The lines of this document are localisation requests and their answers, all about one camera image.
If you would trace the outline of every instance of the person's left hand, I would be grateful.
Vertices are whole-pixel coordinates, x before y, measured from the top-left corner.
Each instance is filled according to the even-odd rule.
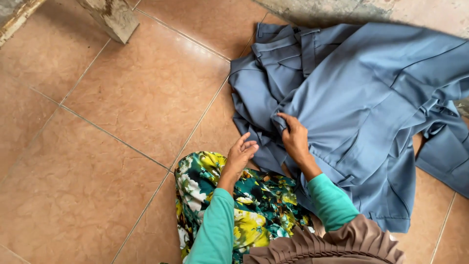
[[[245,140],[251,135],[247,132],[242,135],[228,152],[227,163],[221,171],[220,180],[217,187],[233,193],[235,182],[241,177],[241,173],[246,168],[248,161],[254,157],[254,153],[259,149],[255,140]]]

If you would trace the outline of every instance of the person's right hand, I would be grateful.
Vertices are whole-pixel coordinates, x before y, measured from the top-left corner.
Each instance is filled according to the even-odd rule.
[[[287,128],[282,132],[285,150],[298,165],[308,162],[312,158],[308,143],[308,129],[294,116],[285,113],[277,113],[277,115],[285,119],[290,127],[290,131]]]

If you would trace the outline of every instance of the person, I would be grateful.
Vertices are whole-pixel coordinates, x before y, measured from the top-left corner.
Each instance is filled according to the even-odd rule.
[[[246,168],[259,149],[246,141],[228,157],[195,152],[178,162],[176,211],[186,264],[211,263],[402,263],[389,232],[360,215],[349,197],[322,173],[309,152],[308,130],[293,116],[278,115],[285,150],[306,180],[326,234],[314,234],[309,212],[296,202],[295,180]]]

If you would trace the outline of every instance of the tiled floor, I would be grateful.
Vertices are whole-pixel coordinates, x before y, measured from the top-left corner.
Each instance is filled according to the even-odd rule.
[[[286,23],[249,0],[196,2],[141,0],[122,46],[49,0],[1,48],[0,263],[181,262],[171,168],[228,152],[229,60],[255,22]],[[418,171],[396,235],[407,263],[466,263],[468,220],[467,199]]]

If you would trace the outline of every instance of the hand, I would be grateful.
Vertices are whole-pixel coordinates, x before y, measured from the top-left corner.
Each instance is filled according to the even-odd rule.
[[[290,127],[290,131],[284,129],[282,132],[285,150],[297,164],[306,162],[311,157],[308,143],[308,129],[294,116],[285,113],[277,113],[277,115],[285,119]]]
[[[311,155],[308,143],[308,129],[304,127],[296,117],[285,113],[277,113],[278,116],[285,119],[290,131],[284,129],[282,131],[282,141],[285,150],[295,163],[300,167],[307,181],[312,180],[322,171]]]
[[[228,152],[227,163],[221,171],[217,188],[223,188],[230,194],[233,193],[235,182],[241,177],[241,173],[246,168],[248,161],[254,157],[254,153],[259,149],[255,140],[245,140],[251,135],[247,132],[242,135]]]

